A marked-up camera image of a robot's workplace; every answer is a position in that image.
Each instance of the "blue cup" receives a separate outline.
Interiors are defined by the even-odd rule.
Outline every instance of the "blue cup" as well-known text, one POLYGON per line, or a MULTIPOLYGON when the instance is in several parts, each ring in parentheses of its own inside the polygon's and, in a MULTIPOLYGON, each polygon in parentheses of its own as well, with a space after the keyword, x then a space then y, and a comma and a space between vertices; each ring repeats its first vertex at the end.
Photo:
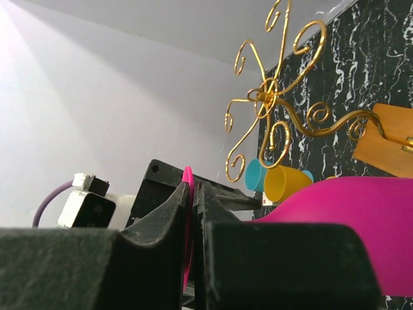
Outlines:
POLYGON ((245 186, 250 191, 263 192, 264 179, 267 174, 267 168, 262 166, 258 159, 250 161, 245 171, 245 186))

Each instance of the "purple cable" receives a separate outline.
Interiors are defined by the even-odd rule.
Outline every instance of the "purple cable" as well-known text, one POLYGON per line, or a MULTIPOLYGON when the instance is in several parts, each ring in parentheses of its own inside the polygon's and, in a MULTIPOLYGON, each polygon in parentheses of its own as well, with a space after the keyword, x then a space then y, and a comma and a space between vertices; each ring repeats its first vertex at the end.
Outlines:
POLYGON ((36 214, 34 215, 33 218, 33 224, 32 227, 39 227, 39 222, 40 222, 40 218, 41 215, 43 214, 43 212, 45 211, 47 205, 54 199, 56 198, 57 195, 59 195, 61 192, 69 189, 72 187, 72 181, 68 181, 62 185, 60 185, 57 189, 55 189, 54 191, 52 191, 46 198, 45 200, 43 200, 43 202, 40 204, 39 208, 37 208, 36 214))

